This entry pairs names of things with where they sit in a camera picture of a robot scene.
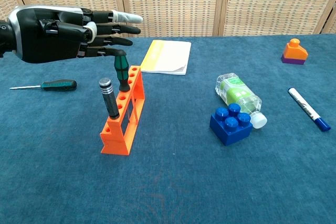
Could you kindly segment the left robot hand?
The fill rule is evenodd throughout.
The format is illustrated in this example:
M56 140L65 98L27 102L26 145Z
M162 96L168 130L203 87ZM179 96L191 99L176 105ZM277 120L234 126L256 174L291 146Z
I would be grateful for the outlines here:
M139 34L132 24L143 18L117 10L98 11L78 6L17 6L1 20L1 54L12 51L27 63L98 56L125 56L113 45L132 41L114 34Z

